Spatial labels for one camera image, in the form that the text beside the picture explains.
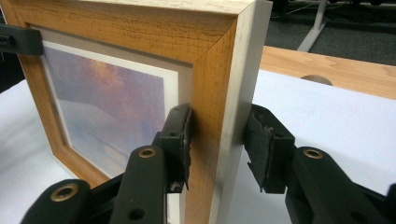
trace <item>painting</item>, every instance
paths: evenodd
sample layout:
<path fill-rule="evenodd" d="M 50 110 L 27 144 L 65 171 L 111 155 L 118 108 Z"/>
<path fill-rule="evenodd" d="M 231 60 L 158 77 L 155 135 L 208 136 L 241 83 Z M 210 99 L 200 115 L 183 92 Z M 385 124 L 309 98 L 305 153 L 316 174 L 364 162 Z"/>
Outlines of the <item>painting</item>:
<path fill-rule="evenodd" d="M 177 105 L 177 72 L 48 41 L 44 50 L 68 145 L 106 175 L 121 174 Z"/>

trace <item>metal leg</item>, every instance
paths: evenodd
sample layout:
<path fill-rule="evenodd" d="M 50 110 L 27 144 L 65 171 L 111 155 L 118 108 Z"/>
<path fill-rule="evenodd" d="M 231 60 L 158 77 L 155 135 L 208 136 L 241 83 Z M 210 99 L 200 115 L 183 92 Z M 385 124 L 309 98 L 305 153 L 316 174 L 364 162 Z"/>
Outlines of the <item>metal leg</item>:
<path fill-rule="evenodd" d="M 305 37 L 304 41 L 301 43 L 300 47 L 297 48 L 297 50 L 308 52 L 314 45 L 326 23 L 325 21 L 323 21 L 323 15 L 326 9 L 326 5 L 327 0 L 320 0 L 314 26 L 312 27 L 311 31 L 309 31 L 308 35 Z"/>

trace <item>white table surface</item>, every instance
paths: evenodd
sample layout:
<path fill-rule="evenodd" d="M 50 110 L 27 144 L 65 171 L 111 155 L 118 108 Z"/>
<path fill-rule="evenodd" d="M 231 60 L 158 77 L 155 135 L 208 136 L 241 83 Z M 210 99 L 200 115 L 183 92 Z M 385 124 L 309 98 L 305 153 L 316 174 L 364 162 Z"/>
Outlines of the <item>white table surface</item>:
<path fill-rule="evenodd" d="M 386 194 L 396 182 L 396 102 L 260 71 L 253 103 L 270 109 L 296 146 L 327 151 L 349 177 Z M 19 223 L 44 189 L 75 178 L 50 145 L 25 81 L 0 94 L 0 223 Z M 284 195 L 266 195 L 239 163 L 229 223 L 290 223 Z"/>

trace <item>wooden picture frame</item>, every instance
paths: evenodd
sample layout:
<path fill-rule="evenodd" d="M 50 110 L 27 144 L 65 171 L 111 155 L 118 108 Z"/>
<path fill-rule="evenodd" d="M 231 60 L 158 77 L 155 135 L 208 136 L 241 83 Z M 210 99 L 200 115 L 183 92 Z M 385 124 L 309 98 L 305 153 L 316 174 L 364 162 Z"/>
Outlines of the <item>wooden picture frame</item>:
<path fill-rule="evenodd" d="M 7 24 L 43 27 L 190 64 L 186 223 L 224 223 L 271 3 L 262 0 L 0 0 Z M 108 178 L 70 149 L 39 57 L 20 61 L 53 154 L 92 187 Z"/>

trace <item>framed artwork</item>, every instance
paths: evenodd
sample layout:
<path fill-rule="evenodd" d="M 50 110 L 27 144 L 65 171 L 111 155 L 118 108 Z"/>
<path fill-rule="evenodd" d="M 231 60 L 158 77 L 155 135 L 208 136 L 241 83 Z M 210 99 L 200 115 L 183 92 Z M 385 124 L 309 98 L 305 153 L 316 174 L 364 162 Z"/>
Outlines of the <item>framed artwork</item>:
<path fill-rule="evenodd" d="M 262 0 L 0 0 L 40 30 L 20 55 L 53 154 L 95 187 L 190 102 L 186 223 L 224 223 L 271 12 Z"/>

